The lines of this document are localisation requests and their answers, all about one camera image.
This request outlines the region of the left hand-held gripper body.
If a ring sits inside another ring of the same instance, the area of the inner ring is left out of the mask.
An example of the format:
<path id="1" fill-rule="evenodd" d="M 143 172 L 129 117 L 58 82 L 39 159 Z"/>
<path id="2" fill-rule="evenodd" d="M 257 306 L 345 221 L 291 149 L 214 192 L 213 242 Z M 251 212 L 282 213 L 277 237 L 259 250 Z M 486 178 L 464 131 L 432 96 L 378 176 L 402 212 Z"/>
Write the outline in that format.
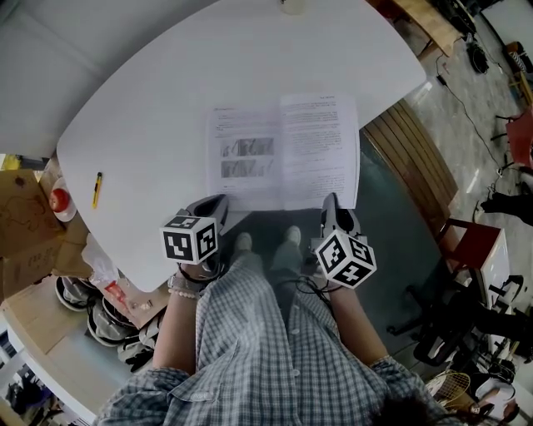
<path id="1" fill-rule="evenodd" d="M 207 213 L 199 206 L 180 209 L 160 228 L 163 254 L 177 263 L 188 280 L 215 280 L 223 266 L 218 254 L 223 210 Z"/>

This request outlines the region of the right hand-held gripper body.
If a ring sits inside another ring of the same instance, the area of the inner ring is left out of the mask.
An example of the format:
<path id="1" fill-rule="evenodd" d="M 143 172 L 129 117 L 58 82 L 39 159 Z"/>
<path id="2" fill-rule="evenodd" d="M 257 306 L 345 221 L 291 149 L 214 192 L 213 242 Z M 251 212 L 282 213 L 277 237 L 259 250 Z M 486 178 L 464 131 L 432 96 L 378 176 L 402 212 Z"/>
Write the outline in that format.
<path id="1" fill-rule="evenodd" d="M 349 289 L 376 272 L 374 250 L 341 230 L 334 230 L 319 244 L 316 257 L 327 281 Z"/>

